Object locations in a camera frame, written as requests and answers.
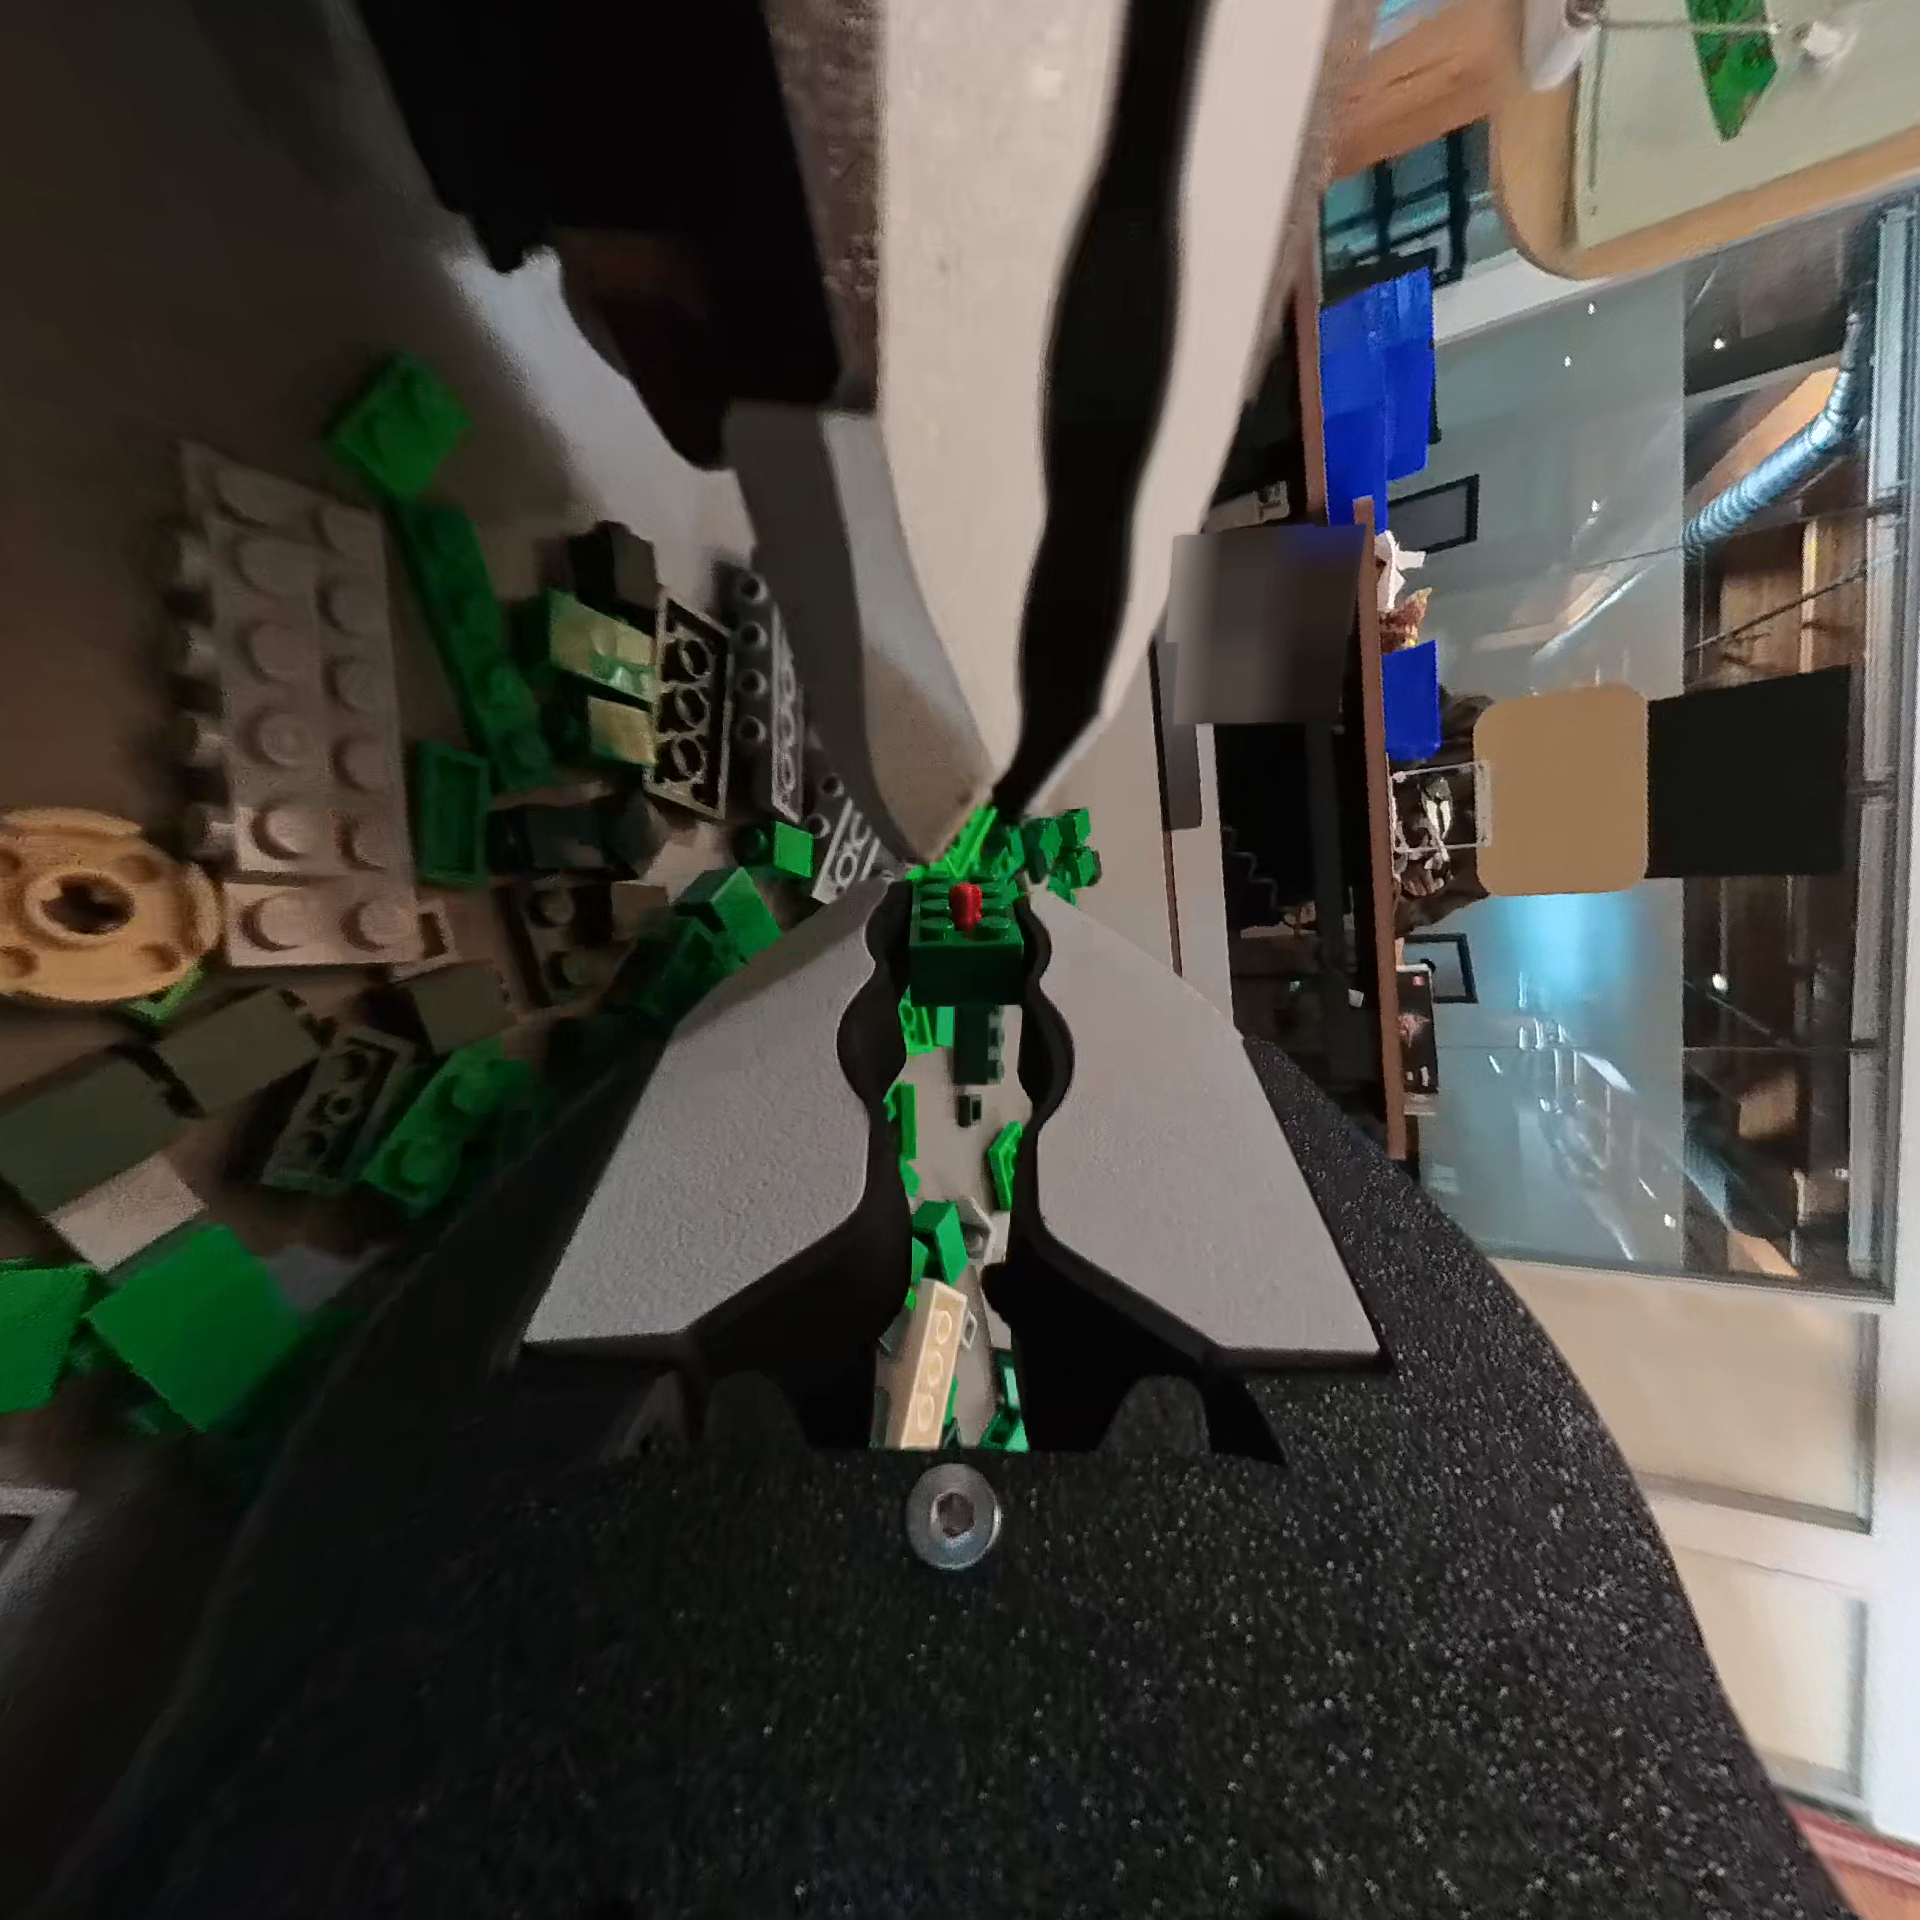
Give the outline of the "large grey studded toy plate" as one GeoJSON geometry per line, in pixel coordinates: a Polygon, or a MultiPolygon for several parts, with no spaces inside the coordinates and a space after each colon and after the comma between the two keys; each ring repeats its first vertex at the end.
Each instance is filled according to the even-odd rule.
{"type": "Polygon", "coordinates": [[[179,491],[184,834],[225,898],[226,966],[418,963],[381,520],[194,444],[179,491]]]}

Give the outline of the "large flat green toy plate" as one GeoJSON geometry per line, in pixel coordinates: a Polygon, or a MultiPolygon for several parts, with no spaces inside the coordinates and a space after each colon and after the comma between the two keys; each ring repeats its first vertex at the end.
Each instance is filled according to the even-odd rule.
{"type": "Polygon", "coordinates": [[[2,1261],[2,1415],[49,1404],[97,1290],[88,1262],[2,1261]]]}

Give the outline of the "dark grey toy plate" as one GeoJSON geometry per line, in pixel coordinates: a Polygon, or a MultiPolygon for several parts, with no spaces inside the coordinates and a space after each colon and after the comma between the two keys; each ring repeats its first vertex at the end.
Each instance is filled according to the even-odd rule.
{"type": "Polygon", "coordinates": [[[754,568],[722,568],[717,585],[731,632],[731,798],[803,826],[806,699],[781,615],[754,568]]]}

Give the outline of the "small green toy tile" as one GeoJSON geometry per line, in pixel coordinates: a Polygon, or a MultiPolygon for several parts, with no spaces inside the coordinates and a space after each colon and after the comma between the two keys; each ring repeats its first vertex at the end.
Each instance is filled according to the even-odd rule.
{"type": "Polygon", "coordinates": [[[442,742],[411,743],[411,831],[415,876],[430,889],[490,886],[486,814],[492,772],[482,756],[442,742]]]}

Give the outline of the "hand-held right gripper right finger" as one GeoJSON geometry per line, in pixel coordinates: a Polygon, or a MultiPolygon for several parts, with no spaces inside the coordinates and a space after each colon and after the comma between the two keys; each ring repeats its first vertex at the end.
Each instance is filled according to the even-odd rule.
{"type": "Polygon", "coordinates": [[[1170,1383],[1201,1452],[1278,1461],[1254,1383],[1388,1367],[1278,1107],[1228,1016],[1052,893],[1020,905],[1020,1088],[1005,1261],[1035,1455],[1092,1455],[1170,1383]]]}

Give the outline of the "green square toy plate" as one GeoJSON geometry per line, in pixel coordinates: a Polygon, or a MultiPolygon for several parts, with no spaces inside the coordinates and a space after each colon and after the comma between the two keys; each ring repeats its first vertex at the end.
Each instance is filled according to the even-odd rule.
{"type": "Polygon", "coordinates": [[[328,454],[377,501],[418,500],[468,441],[456,392],[418,358],[387,355],[324,432],[328,454]]]}

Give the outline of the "light grey sloped toy brick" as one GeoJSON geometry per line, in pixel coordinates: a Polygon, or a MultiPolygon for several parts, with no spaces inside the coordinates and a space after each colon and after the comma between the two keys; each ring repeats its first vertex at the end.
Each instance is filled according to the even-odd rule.
{"type": "Polygon", "coordinates": [[[166,1153],[47,1213],[63,1244],[108,1275],[204,1215],[204,1200],[166,1153]]]}

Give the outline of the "beige toy brick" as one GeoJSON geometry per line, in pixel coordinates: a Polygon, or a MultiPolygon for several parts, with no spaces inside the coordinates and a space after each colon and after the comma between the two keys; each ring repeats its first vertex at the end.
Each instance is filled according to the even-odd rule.
{"type": "Polygon", "coordinates": [[[973,1346],[977,1315],[964,1290],[931,1281],[881,1336],[875,1355],[875,1452],[937,1452],[961,1355],[973,1346]]]}

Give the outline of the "long green toy plate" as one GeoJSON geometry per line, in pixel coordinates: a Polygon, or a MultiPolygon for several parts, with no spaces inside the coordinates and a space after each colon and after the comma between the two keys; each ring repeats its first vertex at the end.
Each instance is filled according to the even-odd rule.
{"type": "Polygon", "coordinates": [[[486,758],[496,790],[554,786],[557,767],[539,706],[510,659],[504,612],[476,523],[452,506],[421,500],[390,500],[387,523],[468,743],[486,758]]]}

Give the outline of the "round wooden rimmed panel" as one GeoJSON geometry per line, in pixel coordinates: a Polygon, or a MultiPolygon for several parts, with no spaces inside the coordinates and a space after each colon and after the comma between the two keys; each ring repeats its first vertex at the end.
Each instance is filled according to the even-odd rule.
{"type": "Polygon", "coordinates": [[[1493,181],[1558,278],[1642,276],[1918,181],[1913,4],[1512,4],[1493,181]]]}

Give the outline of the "silver duct pipe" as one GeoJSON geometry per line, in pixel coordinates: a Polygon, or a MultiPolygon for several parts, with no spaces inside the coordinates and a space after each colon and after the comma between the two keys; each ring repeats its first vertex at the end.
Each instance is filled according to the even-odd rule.
{"type": "Polygon", "coordinates": [[[1787,438],[1731,472],[1686,520],[1682,553],[1697,557],[1734,541],[1750,523],[1785,506],[1837,463],[1857,438],[1874,398],[1874,305],[1847,314],[1840,360],[1825,396],[1787,438]]]}

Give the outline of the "wooden shelf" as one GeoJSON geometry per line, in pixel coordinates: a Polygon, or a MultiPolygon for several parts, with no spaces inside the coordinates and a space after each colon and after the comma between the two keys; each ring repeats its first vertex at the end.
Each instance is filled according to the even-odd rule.
{"type": "Polygon", "coordinates": [[[1403,1103],[1402,1067],[1402,998],[1394,942],[1394,871],[1388,830],[1394,806],[1388,793],[1388,756],[1383,725],[1383,643],[1380,643],[1380,556],[1371,497],[1350,501],[1360,528],[1360,591],[1357,591],[1357,674],[1360,674],[1360,780],[1365,801],[1365,905],[1371,911],[1371,988],[1380,1038],[1383,1087],[1383,1151],[1411,1169],[1414,1138],[1403,1103]]]}

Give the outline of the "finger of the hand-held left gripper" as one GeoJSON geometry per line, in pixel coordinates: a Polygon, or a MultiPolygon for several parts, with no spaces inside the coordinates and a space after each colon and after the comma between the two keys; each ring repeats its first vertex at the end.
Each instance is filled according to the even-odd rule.
{"type": "Polygon", "coordinates": [[[1343,4],[1127,4],[1055,286],[1045,517],[1004,808],[1045,801],[1116,712],[1269,339],[1343,4]]]}
{"type": "Polygon", "coordinates": [[[1040,719],[1046,379],[1138,16],[762,7],[834,371],[824,398],[734,398],[728,463],[830,762],[905,862],[1040,719]]]}

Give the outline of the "small blue storage bin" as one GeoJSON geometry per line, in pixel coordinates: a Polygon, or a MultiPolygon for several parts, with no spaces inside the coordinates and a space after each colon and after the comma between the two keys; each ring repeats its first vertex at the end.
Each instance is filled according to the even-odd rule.
{"type": "Polygon", "coordinates": [[[1446,743],[1440,650],[1431,640],[1397,647],[1380,659],[1383,746],[1397,767],[1440,756],[1446,743]]]}

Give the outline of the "dark grey hollow toy brick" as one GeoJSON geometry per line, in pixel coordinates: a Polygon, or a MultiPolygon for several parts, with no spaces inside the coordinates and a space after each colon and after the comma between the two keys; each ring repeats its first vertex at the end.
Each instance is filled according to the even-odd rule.
{"type": "Polygon", "coordinates": [[[657,596],[654,764],[642,786],[657,802],[722,824],[731,798],[731,632],[657,596]]]}

